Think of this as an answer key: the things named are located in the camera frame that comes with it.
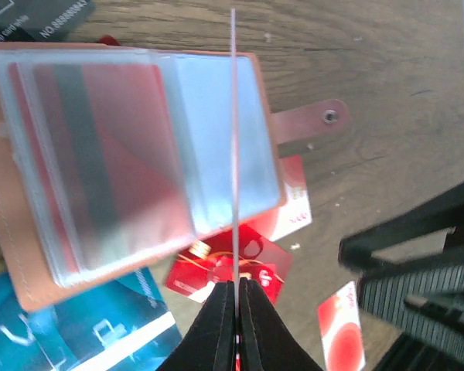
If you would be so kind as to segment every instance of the wood grain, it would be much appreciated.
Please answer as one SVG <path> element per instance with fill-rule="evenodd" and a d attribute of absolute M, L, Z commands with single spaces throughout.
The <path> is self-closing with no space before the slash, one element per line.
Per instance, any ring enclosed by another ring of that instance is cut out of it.
<path fill-rule="evenodd" d="M 238 48 L 259 55 L 274 111 L 337 97 L 353 117 L 343 133 L 281 147 L 303 156 L 314 221 L 278 242 L 301 248 L 292 251 L 277 309 L 322 364 L 316 306 L 352 279 L 337 265 L 340 238 L 464 179 L 462 7 L 447 0 L 97 0 L 71 39 L 111 34 L 127 46 L 227 50 L 232 5 Z M 412 250 L 440 243 L 423 239 Z M 160 281 L 170 264 L 152 268 Z M 163 293 L 185 331 L 199 305 Z M 363 315 L 363 334 L 372 369 L 398 331 Z"/>

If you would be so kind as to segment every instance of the red and white card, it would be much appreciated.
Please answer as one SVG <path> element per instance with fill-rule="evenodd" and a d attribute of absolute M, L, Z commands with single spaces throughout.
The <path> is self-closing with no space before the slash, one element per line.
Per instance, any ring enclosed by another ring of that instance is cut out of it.
<path fill-rule="evenodd" d="M 292 263 L 290 253 L 246 225 L 239 227 L 239 275 L 259 282 L 275 303 Z M 217 282 L 234 280 L 232 231 L 193 244 L 170 269 L 166 287 L 204 302 Z"/>
<path fill-rule="evenodd" d="M 282 158 L 280 168 L 285 184 L 287 203 L 247 222 L 250 228 L 270 241 L 280 240 L 312 222 L 301 156 L 294 155 Z"/>
<path fill-rule="evenodd" d="M 356 285 L 346 284 L 318 307 L 326 371 L 360 371 L 366 364 Z"/>

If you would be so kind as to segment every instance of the brown leather wallet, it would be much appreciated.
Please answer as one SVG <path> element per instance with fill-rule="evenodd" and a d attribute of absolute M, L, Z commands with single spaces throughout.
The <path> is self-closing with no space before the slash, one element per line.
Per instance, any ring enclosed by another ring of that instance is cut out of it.
<path fill-rule="evenodd" d="M 103 44 L 75 43 L 0 43 L 0 49 L 112 48 L 117 47 Z M 254 62 L 258 86 L 261 88 L 264 111 L 269 113 L 270 108 L 258 59 L 251 53 L 238 53 L 238 55 L 247 56 Z M 336 120 L 327 123 L 327 112 L 336 112 Z M 326 100 L 278 114 L 267 114 L 268 130 L 270 131 L 272 147 L 275 149 L 275 157 L 278 157 L 275 144 L 336 130 L 341 128 L 348 119 L 349 115 L 345 104 L 338 100 Z M 0 133 L 3 131 L 4 126 L 5 119 L 0 104 Z M 280 189 L 283 189 L 280 172 L 278 174 L 279 186 Z M 0 246 L 15 293 L 19 303 L 26 311 L 36 311 L 47 305 L 62 301 L 93 286 L 111 281 L 140 267 L 148 266 L 161 258 L 161 256 L 154 256 L 151 259 L 139 261 L 136 264 L 113 271 L 97 280 L 76 284 L 72 287 L 63 288 L 56 285 L 43 254 L 32 210 L 26 198 L 22 176 L 13 160 L 10 141 L 3 135 L 0 135 Z"/>

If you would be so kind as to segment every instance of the red circle logo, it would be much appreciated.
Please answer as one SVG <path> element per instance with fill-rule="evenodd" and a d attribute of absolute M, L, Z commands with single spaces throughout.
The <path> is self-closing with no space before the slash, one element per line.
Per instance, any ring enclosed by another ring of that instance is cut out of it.
<path fill-rule="evenodd" d="M 346 323 L 333 337 L 328 353 L 328 370 L 357 371 L 362 357 L 360 327 L 353 322 Z"/>
<path fill-rule="evenodd" d="M 332 296 L 318 307 L 319 330 L 322 336 L 325 336 L 330 327 L 332 327 L 333 319 L 337 312 L 336 302 L 337 296 Z"/>

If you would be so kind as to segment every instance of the blue card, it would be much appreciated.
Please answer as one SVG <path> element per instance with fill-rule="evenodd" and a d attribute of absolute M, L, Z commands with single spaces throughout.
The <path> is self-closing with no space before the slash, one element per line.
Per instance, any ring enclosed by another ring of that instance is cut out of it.
<path fill-rule="evenodd" d="M 35 313 L 0 276 L 0 370 L 154 370 L 181 339 L 148 269 Z"/>

